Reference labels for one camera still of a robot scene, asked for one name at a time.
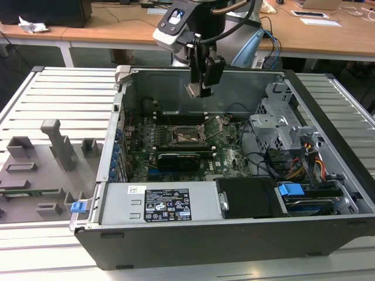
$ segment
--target blue drive latch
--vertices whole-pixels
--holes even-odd
[[[282,196],[305,195],[305,192],[299,183],[283,183],[279,186],[279,191]]]

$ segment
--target white paper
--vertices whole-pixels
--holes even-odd
[[[46,27],[44,23],[32,23],[26,20],[23,20],[20,16],[18,26],[22,28],[23,31],[33,34],[34,32],[43,32],[48,31],[49,29]]]
[[[337,22],[333,20],[325,20],[325,19],[300,19],[306,25],[325,25],[325,26],[340,26]]]

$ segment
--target blue plastic clip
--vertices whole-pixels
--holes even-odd
[[[305,192],[299,183],[283,183],[279,186],[279,191],[282,196],[305,195]]]
[[[70,207],[71,213],[86,213],[87,202],[74,202]]]

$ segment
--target white sticker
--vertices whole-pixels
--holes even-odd
[[[129,186],[128,194],[145,194],[147,186]]]
[[[29,197],[27,193],[6,194],[5,197]]]

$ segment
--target computer case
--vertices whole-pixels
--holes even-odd
[[[4,25],[43,22],[70,28],[83,28],[92,13],[90,0],[0,0],[0,21]]]

